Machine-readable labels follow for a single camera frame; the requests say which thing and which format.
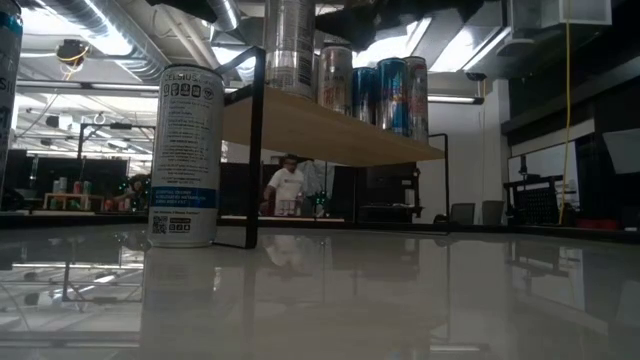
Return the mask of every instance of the white shirt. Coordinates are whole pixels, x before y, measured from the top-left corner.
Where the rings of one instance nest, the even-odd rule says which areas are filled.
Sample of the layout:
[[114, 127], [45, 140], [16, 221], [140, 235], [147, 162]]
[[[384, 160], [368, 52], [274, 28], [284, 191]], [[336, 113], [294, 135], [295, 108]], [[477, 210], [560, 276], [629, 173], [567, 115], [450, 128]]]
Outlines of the white shirt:
[[283, 200], [295, 200], [302, 190], [304, 175], [298, 169], [290, 173], [287, 169], [280, 169], [273, 174], [269, 186], [276, 189], [276, 213], [281, 207]]

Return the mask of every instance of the barcode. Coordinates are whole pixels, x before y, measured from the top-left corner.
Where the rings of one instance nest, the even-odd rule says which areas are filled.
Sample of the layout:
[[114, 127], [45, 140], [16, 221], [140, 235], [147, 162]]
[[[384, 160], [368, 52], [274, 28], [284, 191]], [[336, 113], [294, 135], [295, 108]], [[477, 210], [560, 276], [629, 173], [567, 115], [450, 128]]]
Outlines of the barcode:
[[313, 63], [309, 59], [298, 58], [299, 61], [299, 69], [298, 69], [298, 82], [311, 86], [311, 74], [313, 73], [312, 65]]
[[167, 216], [154, 216], [153, 217], [153, 229], [154, 234], [166, 234], [167, 233]]

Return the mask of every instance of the qr code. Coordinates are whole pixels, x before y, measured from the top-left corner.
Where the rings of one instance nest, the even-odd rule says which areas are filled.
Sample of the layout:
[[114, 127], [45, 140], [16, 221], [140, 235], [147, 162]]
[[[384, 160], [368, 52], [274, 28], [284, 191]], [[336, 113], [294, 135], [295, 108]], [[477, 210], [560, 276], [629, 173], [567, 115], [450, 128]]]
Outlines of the qr code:
[[167, 216], [154, 216], [153, 217], [153, 233], [154, 234], [166, 234], [167, 233]]

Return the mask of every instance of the blue can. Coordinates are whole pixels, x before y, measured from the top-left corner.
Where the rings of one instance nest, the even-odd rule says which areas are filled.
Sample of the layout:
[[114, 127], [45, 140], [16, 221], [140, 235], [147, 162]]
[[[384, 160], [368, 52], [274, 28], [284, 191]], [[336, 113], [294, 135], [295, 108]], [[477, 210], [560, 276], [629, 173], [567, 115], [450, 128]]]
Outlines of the blue can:
[[352, 114], [367, 124], [376, 124], [376, 70], [362, 67], [353, 69], [351, 82]]
[[379, 128], [409, 136], [409, 99], [407, 62], [398, 58], [378, 62], [379, 101], [376, 121]]

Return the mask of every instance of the wooden shelf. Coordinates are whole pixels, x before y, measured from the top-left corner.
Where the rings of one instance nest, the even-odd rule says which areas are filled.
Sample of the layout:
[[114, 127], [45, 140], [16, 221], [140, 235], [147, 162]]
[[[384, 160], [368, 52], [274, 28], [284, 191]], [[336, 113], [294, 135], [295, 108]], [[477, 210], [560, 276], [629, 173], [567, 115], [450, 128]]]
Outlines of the wooden shelf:
[[[249, 145], [251, 101], [224, 110], [223, 140]], [[262, 148], [348, 166], [443, 159], [441, 150], [266, 87]]]

